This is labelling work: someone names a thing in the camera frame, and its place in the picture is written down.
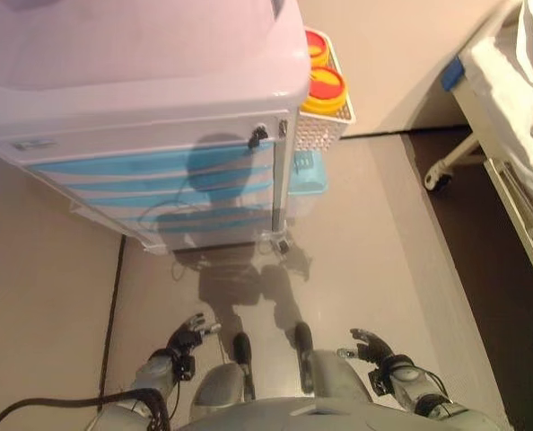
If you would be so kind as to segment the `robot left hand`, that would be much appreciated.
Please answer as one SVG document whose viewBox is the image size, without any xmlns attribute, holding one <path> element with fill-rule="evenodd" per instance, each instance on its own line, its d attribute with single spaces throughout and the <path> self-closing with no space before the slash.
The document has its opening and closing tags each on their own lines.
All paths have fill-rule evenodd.
<svg viewBox="0 0 533 431">
<path fill-rule="evenodd" d="M 205 338 L 218 334 L 222 324 L 207 322 L 205 315 L 198 312 L 187 318 L 170 336 L 166 348 L 176 357 L 188 356 L 199 347 Z"/>
</svg>

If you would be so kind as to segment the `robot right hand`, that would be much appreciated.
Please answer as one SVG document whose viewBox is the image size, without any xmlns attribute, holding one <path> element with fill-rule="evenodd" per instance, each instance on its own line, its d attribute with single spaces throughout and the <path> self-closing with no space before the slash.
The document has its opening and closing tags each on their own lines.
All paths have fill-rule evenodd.
<svg viewBox="0 0 533 431">
<path fill-rule="evenodd" d="M 386 358 L 393 356 L 390 346 L 375 333 L 363 329 L 350 329 L 356 347 L 341 347 L 336 351 L 339 357 L 345 359 L 360 359 L 364 362 L 380 365 Z"/>
</svg>

